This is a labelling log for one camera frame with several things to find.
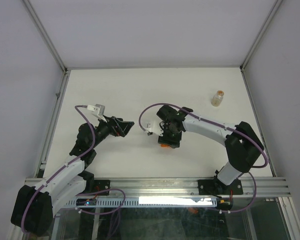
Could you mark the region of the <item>aluminium frame rail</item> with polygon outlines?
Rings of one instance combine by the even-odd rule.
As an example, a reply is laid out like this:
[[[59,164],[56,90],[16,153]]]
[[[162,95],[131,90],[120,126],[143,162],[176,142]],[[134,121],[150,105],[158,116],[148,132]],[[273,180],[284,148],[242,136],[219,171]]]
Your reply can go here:
[[[121,189],[127,197],[170,196],[198,197],[198,178],[96,178],[110,180],[110,189]],[[243,195],[233,195],[234,198],[290,197],[291,191],[283,177],[250,177],[240,178]]]

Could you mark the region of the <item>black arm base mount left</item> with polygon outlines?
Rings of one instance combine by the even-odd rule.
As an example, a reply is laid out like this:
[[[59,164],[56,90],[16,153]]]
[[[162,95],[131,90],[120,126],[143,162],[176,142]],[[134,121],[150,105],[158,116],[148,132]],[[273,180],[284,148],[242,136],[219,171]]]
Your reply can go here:
[[[109,192],[97,193],[103,190],[108,190],[111,187],[109,179],[93,179],[87,182],[84,190],[85,194],[92,194],[93,196],[108,196]]]

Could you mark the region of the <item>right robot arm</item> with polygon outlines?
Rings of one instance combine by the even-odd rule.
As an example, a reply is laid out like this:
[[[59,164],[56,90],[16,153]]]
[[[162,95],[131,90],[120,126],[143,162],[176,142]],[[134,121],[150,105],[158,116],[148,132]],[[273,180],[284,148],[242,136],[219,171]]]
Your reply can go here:
[[[190,132],[207,137],[225,147],[228,162],[215,172],[215,176],[203,189],[210,195],[226,195],[232,183],[242,174],[255,167],[255,162],[264,153],[264,146],[249,123],[226,126],[224,123],[203,119],[193,110],[182,107],[179,110],[165,104],[156,115],[163,131],[158,143],[173,149],[180,147],[182,133]]]

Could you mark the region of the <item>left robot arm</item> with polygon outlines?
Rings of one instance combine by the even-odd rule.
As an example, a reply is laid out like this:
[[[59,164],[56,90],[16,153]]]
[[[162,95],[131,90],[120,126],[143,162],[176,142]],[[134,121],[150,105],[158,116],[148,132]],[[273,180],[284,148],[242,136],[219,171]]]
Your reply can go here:
[[[133,126],[134,122],[114,116],[99,120],[98,126],[80,125],[74,147],[58,169],[18,191],[10,222],[24,232],[42,236],[69,200],[93,192],[94,174],[86,169],[97,155],[95,147],[108,136],[125,137]]]

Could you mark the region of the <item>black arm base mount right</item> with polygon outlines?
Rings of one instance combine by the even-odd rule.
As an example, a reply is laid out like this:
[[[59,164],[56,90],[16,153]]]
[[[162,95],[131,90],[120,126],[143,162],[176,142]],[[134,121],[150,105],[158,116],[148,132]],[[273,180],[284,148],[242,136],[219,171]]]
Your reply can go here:
[[[199,179],[198,193],[199,195],[211,195],[217,198],[221,196],[243,195],[242,182],[235,179],[230,185],[225,185],[217,179]]]

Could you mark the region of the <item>orange pill organizer box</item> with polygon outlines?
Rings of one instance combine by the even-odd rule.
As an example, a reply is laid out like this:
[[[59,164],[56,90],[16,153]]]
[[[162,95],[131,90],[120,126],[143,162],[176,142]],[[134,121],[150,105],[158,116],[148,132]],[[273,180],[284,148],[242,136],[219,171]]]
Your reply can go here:
[[[162,148],[168,148],[168,149],[171,149],[171,146],[168,145],[168,144],[160,144],[160,146],[161,146]]]

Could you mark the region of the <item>clear bottle orange pills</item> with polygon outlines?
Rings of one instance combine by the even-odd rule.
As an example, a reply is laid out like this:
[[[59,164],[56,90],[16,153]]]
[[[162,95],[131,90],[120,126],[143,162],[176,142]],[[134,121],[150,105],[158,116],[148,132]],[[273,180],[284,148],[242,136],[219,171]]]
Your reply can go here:
[[[224,92],[218,90],[211,99],[211,105],[214,107],[219,107],[224,98]]]

